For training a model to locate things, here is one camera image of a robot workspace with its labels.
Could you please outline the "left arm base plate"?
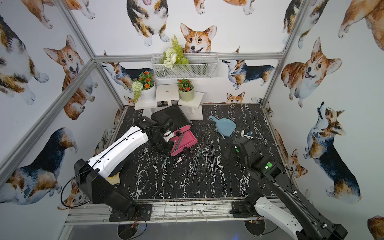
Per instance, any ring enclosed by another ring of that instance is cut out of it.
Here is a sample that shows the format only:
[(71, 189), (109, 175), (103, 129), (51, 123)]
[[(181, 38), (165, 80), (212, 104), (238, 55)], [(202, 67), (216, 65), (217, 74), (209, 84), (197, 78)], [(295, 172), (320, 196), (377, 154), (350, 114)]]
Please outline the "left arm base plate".
[(128, 212), (119, 212), (115, 209), (112, 209), (111, 215), (109, 218), (110, 222), (127, 222), (127, 221), (137, 221), (144, 220), (149, 221), (151, 219), (153, 210), (152, 204), (138, 204), (128, 210)]

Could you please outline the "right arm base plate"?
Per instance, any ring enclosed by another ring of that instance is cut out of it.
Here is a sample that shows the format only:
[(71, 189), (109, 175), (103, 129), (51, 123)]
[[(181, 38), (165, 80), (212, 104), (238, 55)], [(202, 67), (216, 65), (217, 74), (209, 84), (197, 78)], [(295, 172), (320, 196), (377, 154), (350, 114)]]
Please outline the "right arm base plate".
[(235, 218), (259, 217), (254, 205), (246, 201), (232, 202), (230, 214)]

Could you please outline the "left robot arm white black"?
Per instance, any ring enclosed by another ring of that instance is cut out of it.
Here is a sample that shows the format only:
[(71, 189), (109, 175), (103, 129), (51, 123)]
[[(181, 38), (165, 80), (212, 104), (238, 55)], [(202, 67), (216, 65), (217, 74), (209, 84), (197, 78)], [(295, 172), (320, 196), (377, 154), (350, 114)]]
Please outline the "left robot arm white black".
[(150, 142), (156, 152), (169, 154), (170, 138), (181, 135), (172, 123), (159, 125), (148, 117), (139, 118), (133, 126), (104, 151), (85, 161), (79, 159), (75, 165), (75, 179), (80, 190), (93, 204), (105, 204), (129, 216), (137, 212), (136, 202), (115, 189), (107, 178), (123, 166), (124, 160), (143, 144)]

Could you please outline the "black drawer cabinet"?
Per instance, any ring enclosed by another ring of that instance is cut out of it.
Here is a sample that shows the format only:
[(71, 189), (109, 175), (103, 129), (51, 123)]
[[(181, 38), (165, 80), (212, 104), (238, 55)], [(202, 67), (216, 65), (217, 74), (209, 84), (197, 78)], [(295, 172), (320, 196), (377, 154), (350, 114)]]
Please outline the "black drawer cabinet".
[(178, 105), (172, 105), (170, 107), (166, 107), (165, 109), (151, 114), (151, 119), (160, 124), (172, 120), (174, 122), (175, 130), (185, 125), (192, 125)]

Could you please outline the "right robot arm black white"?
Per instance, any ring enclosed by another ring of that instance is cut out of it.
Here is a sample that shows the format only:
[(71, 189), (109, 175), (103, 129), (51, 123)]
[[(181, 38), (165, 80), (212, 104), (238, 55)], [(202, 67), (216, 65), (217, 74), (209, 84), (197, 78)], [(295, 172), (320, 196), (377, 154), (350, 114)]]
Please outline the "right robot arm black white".
[(240, 163), (247, 173), (268, 187), (286, 206), (284, 211), (261, 193), (249, 201), (249, 210), (266, 217), (294, 240), (343, 240), (348, 231), (322, 215), (291, 183), (285, 183), (288, 173), (273, 157), (262, 156), (254, 140), (241, 137), (227, 144), (224, 157)]

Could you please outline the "dark pencil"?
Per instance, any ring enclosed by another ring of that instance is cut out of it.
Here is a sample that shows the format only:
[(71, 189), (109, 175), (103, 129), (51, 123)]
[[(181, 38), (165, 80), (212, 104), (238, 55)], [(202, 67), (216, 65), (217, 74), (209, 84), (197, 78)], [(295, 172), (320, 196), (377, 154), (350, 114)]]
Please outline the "dark pencil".
[(174, 142), (173, 152), (176, 152), (179, 149), (179, 146), (180, 146), (182, 139), (183, 139), (183, 135), (176, 136), (175, 138), (176, 138), (176, 140)]

